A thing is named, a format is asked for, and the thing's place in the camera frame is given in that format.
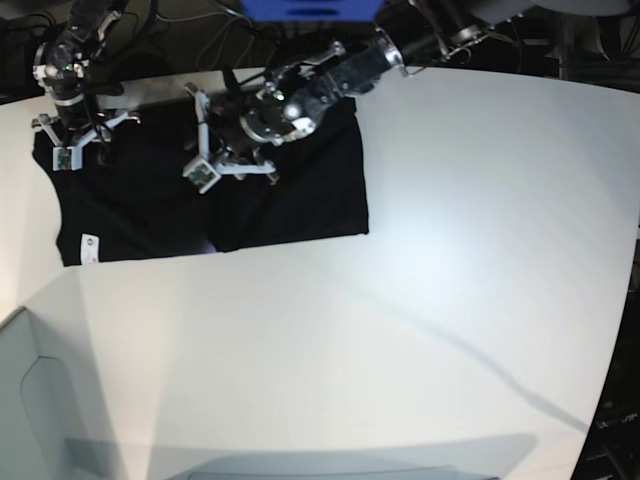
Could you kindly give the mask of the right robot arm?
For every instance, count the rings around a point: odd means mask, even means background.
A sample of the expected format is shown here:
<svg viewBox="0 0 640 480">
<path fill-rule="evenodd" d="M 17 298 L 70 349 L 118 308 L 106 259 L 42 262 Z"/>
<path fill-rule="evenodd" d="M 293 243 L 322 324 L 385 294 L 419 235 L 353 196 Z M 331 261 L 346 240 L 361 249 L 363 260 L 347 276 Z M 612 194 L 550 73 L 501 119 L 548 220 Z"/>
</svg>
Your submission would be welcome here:
<svg viewBox="0 0 640 480">
<path fill-rule="evenodd" d="M 38 115 L 32 127 L 48 136 L 54 171 L 81 169 L 87 146 L 96 143 L 107 152 L 117 126 L 140 121 L 135 112 L 101 110 L 90 80 L 91 64 L 102 56 L 126 6 L 125 1 L 75 1 L 61 33 L 36 51 L 33 77 L 56 115 Z"/>
</svg>

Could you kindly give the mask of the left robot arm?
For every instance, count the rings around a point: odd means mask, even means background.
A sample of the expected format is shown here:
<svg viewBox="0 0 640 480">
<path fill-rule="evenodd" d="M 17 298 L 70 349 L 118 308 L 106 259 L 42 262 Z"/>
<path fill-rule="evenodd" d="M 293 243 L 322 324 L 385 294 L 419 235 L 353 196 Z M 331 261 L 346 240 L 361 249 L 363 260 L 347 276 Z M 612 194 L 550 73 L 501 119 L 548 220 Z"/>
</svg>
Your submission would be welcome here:
<svg viewBox="0 0 640 480">
<path fill-rule="evenodd" d="M 492 28 L 532 6 L 529 1 L 411 1 L 355 39 L 331 39 L 311 54 L 296 54 L 243 81 L 225 69 L 225 89 L 207 93 L 192 83 L 197 153 L 183 176 L 200 193 L 223 177 L 264 175 L 278 181 L 270 147 L 305 139 L 327 110 L 371 91 L 389 71 L 411 76 L 408 67 L 426 58 L 449 62 L 486 40 Z"/>
</svg>

